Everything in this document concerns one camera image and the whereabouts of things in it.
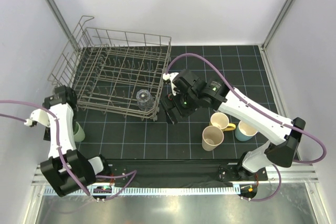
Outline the large clear faceted glass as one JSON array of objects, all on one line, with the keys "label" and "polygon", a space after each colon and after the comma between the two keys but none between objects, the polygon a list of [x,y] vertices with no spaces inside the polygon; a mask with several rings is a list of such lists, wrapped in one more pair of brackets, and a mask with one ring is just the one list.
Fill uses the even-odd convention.
[{"label": "large clear faceted glass", "polygon": [[141,89],[136,94],[137,104],[140,110],[149,111],[154,106],[154,98],[146,89]]}]

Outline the yellow mug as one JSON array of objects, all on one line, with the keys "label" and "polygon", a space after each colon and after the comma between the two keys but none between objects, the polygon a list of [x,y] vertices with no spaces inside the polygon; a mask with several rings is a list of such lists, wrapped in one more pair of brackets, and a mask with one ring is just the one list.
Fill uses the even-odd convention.
[{"label": "yellow mug", "polygon": [[216,112],[210,117],[210,126],[215,126],[220,130],[224,131],[233,131],[236,129],[236,125],[230,123],[229,118],[226,114],[222,112]]}]

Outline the light green cup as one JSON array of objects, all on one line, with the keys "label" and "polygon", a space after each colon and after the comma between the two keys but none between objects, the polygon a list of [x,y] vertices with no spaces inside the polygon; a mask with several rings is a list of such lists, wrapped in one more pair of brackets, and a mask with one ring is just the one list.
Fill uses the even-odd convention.
[{"label": "light green cup", "polygon": [[86,135],[85,132],[83,130],[83,128],[81,127],[81,125],[76,122],[75,124],[75,129],[73,131],[73,139],[76,143],[80,143],[85,139]]}]

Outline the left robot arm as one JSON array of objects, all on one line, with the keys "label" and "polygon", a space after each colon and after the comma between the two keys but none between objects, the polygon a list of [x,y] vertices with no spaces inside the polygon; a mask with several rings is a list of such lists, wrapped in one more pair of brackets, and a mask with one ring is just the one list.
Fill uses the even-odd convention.
[{"label": "left robot arm", "polygon": [[48,159],[40,164],[40,170],[58,196],[63,197],[82,189],[88,196],[88,186],[106,182],[111,169],[101,154],[85,158],[76,148],[74,129],[77,114],[77,95],[68,86],[59,86],[54,94],[45,98],[42,111],[49,119],[50,150]]}]

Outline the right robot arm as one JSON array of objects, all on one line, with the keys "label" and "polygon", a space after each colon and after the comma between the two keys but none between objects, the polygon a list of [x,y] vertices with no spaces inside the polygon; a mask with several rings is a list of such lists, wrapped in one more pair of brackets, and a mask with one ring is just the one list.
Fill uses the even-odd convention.
[{"label": "right robot arm", "polygon": [[172,88],[161,100],[168,123],[176,124],[199,108],[211,108],[241,120],[268,139],[268,143],[241,156],[236,166],[240,179],[249,180],[268,165],[292,166],[301,140],[301,133],[292,127],[302,130],[304,120],[279,116],[247,98],[237,88],[230,89],[222,80],[204,81],[188,69],[165,73],[162,78]]}]

